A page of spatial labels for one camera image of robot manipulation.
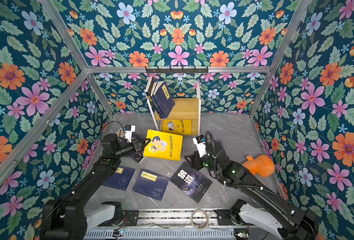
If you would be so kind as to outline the blue book yellow label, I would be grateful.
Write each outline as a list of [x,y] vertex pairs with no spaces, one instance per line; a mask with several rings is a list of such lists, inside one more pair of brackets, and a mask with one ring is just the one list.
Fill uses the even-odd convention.
[[161,109],[165,115],[165,119],[168,118],[169,114],[171,113],[173,107],[175,106],[175,102],[172,98],[172,95],[169,91],[168,85],[165,81],[161,82],[161,86],[157,91],[157,95],[160,100]]
[[152,102],[154,103],[154,106],[156,108],[156,111],[158,112],[158,115],[161,119],[165,118],[165,115],[161,109],[161,104],[159,97],[157,95],[157,91],[159,87],[161,86],[161,82],[157,82],[155,80],[151,80],[150,82],[150,97],[152,99]]

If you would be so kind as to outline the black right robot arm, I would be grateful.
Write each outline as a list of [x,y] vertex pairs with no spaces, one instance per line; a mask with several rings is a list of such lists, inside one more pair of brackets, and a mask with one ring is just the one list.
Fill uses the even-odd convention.
[[243,192],[259,205],[256,208],[243,200],[236,201],[230,209],[234,223],[255,225],[280,240],[316,239],[318,221],[313,211],[303,211],[284,200],[242,164],[230,160],[224,150],[215,156],[208,153],[203,157],[195,151],[185,156],[185,160],[192,168],[214,172],[220,184]]

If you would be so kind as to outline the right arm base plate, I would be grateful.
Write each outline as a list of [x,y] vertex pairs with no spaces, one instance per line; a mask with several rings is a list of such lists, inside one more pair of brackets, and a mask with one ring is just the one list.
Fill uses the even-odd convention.
[[217,215],[217,221],[219,226],[239,226],[242,222],[235,222],[230,214],[230,210],[219,209],[214,210]]

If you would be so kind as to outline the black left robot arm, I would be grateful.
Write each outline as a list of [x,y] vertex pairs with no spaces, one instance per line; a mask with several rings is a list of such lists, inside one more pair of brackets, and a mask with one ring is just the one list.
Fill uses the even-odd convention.
[[122,157],[139,153],[150,139],[134,139],[121,146],[117,134],[107,134],[101,145],[103,153],[90,172],[69,193],[44,204],[39,237],[41,240],[81,240],[87,233],[84,208],[98,188],[121,164]]

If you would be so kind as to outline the yellow cartoon cover book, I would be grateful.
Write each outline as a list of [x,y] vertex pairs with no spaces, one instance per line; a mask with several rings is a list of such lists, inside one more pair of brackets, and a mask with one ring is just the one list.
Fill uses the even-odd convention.
[[148,130],[146,138],[150,139],[150,143],[144,149],[144,157],[171,161],[181,160],[183,136]]

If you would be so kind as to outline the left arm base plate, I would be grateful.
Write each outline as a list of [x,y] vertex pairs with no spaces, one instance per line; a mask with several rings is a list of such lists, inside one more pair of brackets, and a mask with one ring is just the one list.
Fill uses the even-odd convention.
[[122,217],[114,217],[111,220],[105,221],[99,227],[132,227],[137,226],[139,219],[138,210],[124,210]]

